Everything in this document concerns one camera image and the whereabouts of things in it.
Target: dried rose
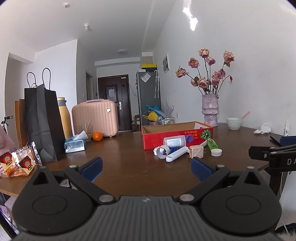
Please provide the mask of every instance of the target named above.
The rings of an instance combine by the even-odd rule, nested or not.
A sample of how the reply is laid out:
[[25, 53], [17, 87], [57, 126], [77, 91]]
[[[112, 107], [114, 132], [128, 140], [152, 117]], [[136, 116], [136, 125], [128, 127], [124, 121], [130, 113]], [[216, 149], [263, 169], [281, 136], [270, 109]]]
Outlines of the dried rose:
[[224, 60], [226, 63], [230, 63], [230, 62], [234, 61], [234, 56], [232, 55], [232, 52], [225, 51], [224, 52]]
[[220, 82], [220, 80], [216, 80], [216, 79], [212, 80], [213, 86], [217, 86], [219, 84], [219, 82]]
[[216, 79], [216, 80], [221, 80], [223, 79], [222, 75], [218, 72], [218, 71], [215, 71], [214, 74], [212, 75], [212, 78], [213, 79]]
[[198, 52], [202, 58], [208, 58], [210, 55], [210, 51], [208, 49], [200, 49]]
[[193, 87], [197, 87], [198, 86], [198, 84], [193, 79], [191, 79], [191, 84], [192, 84]]
[[226, 73], [225, 73], [225, 71], [224, 71], [223, 69], [220, 69], [218, 72], [219, 72], [223, 77], [226, 76]]
[[216, 60], [213, 59], [212, 57], [208, 57], [206, 59], [206, 61], [207, 61], [207, 63], [208, 63], [209, 66], [213, 65], [214, 63], [216, 63]]
[[181, 78], [182, 76], [185, 76], [186, 74], [188, 74], [188, 73], [187, 73], [186, 70], [183, 69], [183, 68], [179, 68], [179, 69], [176, 71], [176, 76], [177, 76], [178, 78]]
[[197, 68], [197, 67], [199, 67], [200, 63], [198, 62], [197, 59], [195, 59], [195, 58], [190, 58], [190, 61], [188, 62], [188, 65], [189, 65], [191, 68]]
[[207, 81], [205, 80], [204, 77], [203, 77], [203, 78], [200, 78], [200, 79], [198, 80], [197, 84], [198, 84], [198, 86], [199, 86], [200, 88], [203, 88], [203, 89], [207, 89], [207, 87], [208, 87]]

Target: yellow thermos bottle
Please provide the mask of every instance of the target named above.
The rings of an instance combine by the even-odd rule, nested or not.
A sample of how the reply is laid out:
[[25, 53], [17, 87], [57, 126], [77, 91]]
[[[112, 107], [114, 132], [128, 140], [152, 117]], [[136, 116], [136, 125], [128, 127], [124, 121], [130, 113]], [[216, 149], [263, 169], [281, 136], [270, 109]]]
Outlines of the yellow thermos bottle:
[[66, 106], [67, 101], [65, 100], [64, 97], [59, 97], [57, 98], [57, 102], [59, 104], [59, 112], [61, 114], [65, 138], [68, 139], [69, 137], [73, 136], [73, 132], [72, 132], [70, 113]]

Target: door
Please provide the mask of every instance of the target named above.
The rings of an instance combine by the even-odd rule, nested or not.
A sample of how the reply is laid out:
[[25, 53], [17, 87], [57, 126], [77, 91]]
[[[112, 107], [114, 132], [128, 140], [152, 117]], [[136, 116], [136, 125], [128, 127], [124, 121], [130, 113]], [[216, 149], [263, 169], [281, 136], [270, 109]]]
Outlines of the door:
[[100, 99], [116, 103], [119, 131], [132, 130], [128, 75], [101, 77], [98, 84]]
[[94, 82], [93, 77], [86, 73], [86, 100], [93, 100], [94, 98]]

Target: orange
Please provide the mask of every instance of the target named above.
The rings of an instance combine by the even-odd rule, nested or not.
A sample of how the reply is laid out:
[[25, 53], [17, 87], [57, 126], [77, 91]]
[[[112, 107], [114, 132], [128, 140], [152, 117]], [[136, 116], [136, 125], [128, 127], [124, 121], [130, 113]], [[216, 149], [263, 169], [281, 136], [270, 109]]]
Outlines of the orange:
[[103, 139], [103, 134], [101, 132], [94, 132], [92, 138], [94, 141], [101, 141]]

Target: pink jacket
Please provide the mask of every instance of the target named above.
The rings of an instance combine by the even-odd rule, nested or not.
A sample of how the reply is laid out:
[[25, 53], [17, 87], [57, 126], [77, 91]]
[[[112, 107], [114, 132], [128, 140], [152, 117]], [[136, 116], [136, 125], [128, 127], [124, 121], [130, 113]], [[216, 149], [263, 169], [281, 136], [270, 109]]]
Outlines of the pink jacket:
[[0, 126], [0, 156], [7, 151], [14, 152], [15, 150], [15, 144], [11, 140], [10, 136], [7, 135], [2, 126]]

